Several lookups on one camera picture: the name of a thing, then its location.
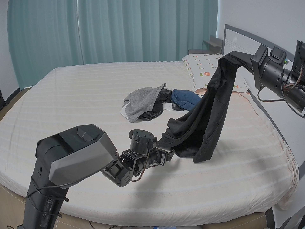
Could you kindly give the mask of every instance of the headboard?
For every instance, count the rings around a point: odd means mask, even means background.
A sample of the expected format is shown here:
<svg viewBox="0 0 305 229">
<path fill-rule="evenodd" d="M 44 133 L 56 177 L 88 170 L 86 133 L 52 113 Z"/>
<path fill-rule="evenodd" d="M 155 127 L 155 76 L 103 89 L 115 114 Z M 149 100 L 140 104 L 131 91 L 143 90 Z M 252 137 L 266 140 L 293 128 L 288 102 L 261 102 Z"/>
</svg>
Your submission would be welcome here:
<svg viewBox="0 0 305 229">
<path fill-rule="evenodd" d="M 290 62 L 286 68 L 291 70 L 294 54 L 268 40 L 265 40 L 264 38 L 238 29 L 236 27 L 225 25 L 224 42 L 222 47 L 223 55 L 226 55 L 231 51 L 255 54 L 260 44 L 267 46 L 269 53 L 274 46 L 287 52 L 287 58 Z M 257 99 L 258 90 L 255 88 L 253 75 L 244 67 L 240 67 L 238 72 L 246 79 L 250 87 L 249 92 L 252 95 L 254 101 L 269 117 L 276 129 L 279 131 L 282 138 L 286 141 L 286 143 L 288 143 L 296 161 L 298 162 L 301 178 L 305 174 L 305 147 L 303 141 L 304 137 L 302 136 L 301 131 L 305 127 L 304 119 L 293 113 L 285 102 L 265 103 L 259 101 Z M 261 91 L 260 97 L 261 99 L 279 99 L 275 93 L 267 88 Z"/>
</svg>

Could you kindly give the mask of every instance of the wooden floor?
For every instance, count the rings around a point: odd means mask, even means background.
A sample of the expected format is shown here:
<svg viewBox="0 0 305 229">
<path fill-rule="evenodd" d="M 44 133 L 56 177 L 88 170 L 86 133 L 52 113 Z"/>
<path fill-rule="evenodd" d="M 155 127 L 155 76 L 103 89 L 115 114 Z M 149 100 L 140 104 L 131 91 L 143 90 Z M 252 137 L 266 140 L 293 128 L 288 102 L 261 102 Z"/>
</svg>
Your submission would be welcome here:
<svg viewBox="0 0 305 229">
<path fill-rule="evenodd" d="M 0 121 L 12 106 L 28 91 L 22 90 L 18 95 L 0 111 Z M 0 184 L 0 229 L 22 224 L 24 206 L 23 197 L 10 191 Z M 111 225 L 92 223 L 95 229 L 107 229 Z M 201 225 L 203 229 L 265 229 L 267 227 L 265 213 L 253 213 L 231 221 L 215 224 Z M 63 214 L 57 218 L 54 229 L 92 229 L 87 220 Z"/>
</svg>

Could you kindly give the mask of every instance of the bed sheet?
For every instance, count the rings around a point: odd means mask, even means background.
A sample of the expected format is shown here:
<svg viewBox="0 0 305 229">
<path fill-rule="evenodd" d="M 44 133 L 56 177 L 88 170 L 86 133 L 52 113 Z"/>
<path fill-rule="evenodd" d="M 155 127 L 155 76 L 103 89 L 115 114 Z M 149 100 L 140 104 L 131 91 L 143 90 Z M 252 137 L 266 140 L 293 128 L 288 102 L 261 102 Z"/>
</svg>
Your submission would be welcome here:
<svg viewBox="0 0 305 229">
<path fill-rule="evenodd" d="M 0 122 L 0 183 L 25 196 L 36 162 L 37 141 L 68 128 L 95 124 L 118 152 L 130 145 L 129 130 L 158 139 L 169 118 L 164 111 L 130 123 L 120 113 L 135 89 L 163 83 L 192 90 L 183 62 L 105 63 L 56 68 L 33 86 Z M 61 212 L 124 226 L 192 226 L 287 208 L 299 180 L 296 161 L 270 120 L 247 93 L 233 93 L 211 160 L 194 164 L 176 155 L 148 169 L 139 182 L 117 187 L 101 173 L 71 187 Z"/>
</svg>

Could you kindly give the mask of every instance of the curtain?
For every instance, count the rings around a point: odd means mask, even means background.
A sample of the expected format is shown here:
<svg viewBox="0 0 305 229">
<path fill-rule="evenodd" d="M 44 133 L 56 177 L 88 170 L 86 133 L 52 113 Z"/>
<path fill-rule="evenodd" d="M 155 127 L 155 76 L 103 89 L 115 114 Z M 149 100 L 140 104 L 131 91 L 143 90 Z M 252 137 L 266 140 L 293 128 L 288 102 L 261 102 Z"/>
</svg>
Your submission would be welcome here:
<svg viewBox="0 0 305 229">
<path fill-rule="evenodd" d="M 56 67 L 181 60 L 216 35 L 218 0 L 9 0 L 21 88 Z"/>
</svg>

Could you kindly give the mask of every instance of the wall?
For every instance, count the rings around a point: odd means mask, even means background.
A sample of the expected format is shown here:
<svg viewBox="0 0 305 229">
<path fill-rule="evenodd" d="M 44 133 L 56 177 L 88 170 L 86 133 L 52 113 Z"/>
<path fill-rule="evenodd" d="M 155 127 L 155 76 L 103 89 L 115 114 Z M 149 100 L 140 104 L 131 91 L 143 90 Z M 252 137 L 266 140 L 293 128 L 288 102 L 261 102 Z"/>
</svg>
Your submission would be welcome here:
<svg viewBox="0 0 305 229">
<path fill-rule="evenodd" d="M 294 54 L 296 41 L 305 41 L 304 8 L 305 0 L 219 0 L 217 36 L 223 39 L 224 25 L 229 24 L 261 36 Z M 295 131 L 296 135 L 300 133 L 301 130 Z M 304 143 L 301 143 L 299 151 L 301 149 L 305 155 Z M 304 205 L 305 177 L 300 181 L 289 210 L 280 211 L 274 207 L 276 225 L 279 227 Z"/>
<path fill-rule="evenodd" d="M 19 86 L 15 76 L 7 37 L 7 6 L 9 0 L 0 0 L 0 89 L 6 100 Z"/>
</svg>

